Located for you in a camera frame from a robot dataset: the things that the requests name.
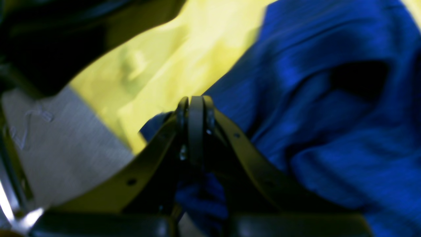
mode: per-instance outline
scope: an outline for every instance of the blue garment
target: blue garment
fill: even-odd
[[[363,212],[376,236],[421,236],[420,46],[398,0],[280,0],[205,94],[273,165]],[[205,233],[220,230],[212,175],[176,199]]]

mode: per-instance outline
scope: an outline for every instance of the gray surface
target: gray surface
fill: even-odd
[[[193,224],[187,213],[179,222],[180,237],[205,237],[205,235]]]
[[[70,88],[40,101],[13,90],[3,94],[2,105],[17,138],[29,131],[25,147],[15,147],[36,207],[62,204],[89,191],[133,158]],[[41,107],[52,121],[37,113]]]

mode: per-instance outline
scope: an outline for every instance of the metal rivet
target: metal rivet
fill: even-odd
[[[184,161],[186,159],[187,159],[187,147],[186,145],[183,144],[180,150],[180,160]]]

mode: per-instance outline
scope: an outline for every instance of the blue cloth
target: blue cloth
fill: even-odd
[[[205,94],[273,165],[363,212],[376,236],[421,236],[420,46],[398,0],[280,0]],[[210,174],[176,199],[208,235],[227,217]]]

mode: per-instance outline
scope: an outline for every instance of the black object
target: black object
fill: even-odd
[[[203,172],[212,172],[224,187],[230,218],[221,235],[371,236],[361,214],[318,197],[272,166],[207,96],[193,97],[190,106],[188,98],[183,98],[130,165],[94,190],[52,209],[30,235],[67,236],[71,232],[85,236],[87,230],[80,228],[80,220],[86,213],[104,213],[97,216],[104,225],[108,225],[111,213],[119,214],[121,220],[127,215],[169,216],[178,181]],[[52,225],[66,227],[53,232]],[[150,233],[156,227],[150,225]],[[89,235],[102,233],[95,224],[93,229],[90,225],[84,228],[89,229]]]
[[[119,22],[144,18],[130,9],[147,1],[0,0],[0,64],[7,66],[0,77],[6,88],[18,86],[34,98],[55,95],[104,53],[164,23],[131,24],[109,40],[110,32],[124,25]],[[170,3],[174,11],[164,21],[177,15],[184,0]]]
[[[177,237],[177,223],[167,216],[48,213],[36,222],[32,237]]]

